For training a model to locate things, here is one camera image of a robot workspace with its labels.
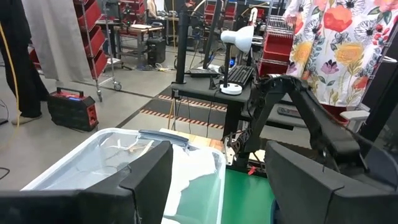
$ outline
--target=green mat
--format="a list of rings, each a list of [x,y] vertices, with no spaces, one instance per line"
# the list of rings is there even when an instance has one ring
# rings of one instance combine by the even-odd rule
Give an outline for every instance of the green mat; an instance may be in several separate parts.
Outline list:
[[[222,224],[270,224],[273,201],[267,179],[226,170]]]

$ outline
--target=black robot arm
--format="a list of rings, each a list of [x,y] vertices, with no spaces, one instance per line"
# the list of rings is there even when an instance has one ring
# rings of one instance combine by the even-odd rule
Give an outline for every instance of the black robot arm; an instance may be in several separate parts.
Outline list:
[[[288,93],[307,125],[312,149],[323,157],[329,157],[335,170],[339,171],[341,164],[365,168],[359,144],[353,135],[333,120],[305,82],[291,76],[279,76],[258,84],[257,89],[262,96],[260,106],[255,109],[249,128],[231,143],[238,155],[236,165],[246,166],[249,154],[261,149],[260,133],[271,110]]]

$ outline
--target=wire basket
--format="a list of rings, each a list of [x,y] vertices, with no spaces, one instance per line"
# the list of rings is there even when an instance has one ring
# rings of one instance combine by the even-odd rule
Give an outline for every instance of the wire basket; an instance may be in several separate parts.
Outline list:
[[[267,20],[267,33],[277,37],[293,38],[295,29],[294,18],[282,16],[269,16]]]

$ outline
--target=black pole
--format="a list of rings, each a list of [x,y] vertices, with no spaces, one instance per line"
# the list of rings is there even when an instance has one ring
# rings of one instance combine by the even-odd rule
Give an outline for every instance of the black pole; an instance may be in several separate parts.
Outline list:
[[[224,83],[223,86],[224,88],[228,87],[228,70],[229,70],[229,55],[231,52],[231,44],[227,43],[226,45],[226,50],[225,50],[225,62],[224,62],[224,67],[225,67],[225,72],[224,72]]]
[[[205,59],[203,60],[203,68],[204,69],[207,69],[207,64],[209,61],[209,54],[210,54],[210,50],[211,50],[211,42],[213,41],[214,31],[216,29],[216,25],[218,24],[218,19],[220,18],[220,12],[221,12],[221,0],[217,0],[216,9],[214,10],[213,20],[211,22],[211,27],[209,30],[209,37],[207,38]]]
[[[185,57],[187,56],[187,40],[189,16],[188,12],[182,11],[178,17],[178,52],[177,52],[177,73],[175,75],[175,82],[184,84],[185,74]]]

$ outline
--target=lamp base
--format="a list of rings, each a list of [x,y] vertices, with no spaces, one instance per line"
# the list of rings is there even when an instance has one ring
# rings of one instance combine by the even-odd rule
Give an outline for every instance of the lamp base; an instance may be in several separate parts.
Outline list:
[[[221,92],[227,95],[240,95],[242,93],[242,87],[235,83],[227,83],[227,87],[221,85]]]

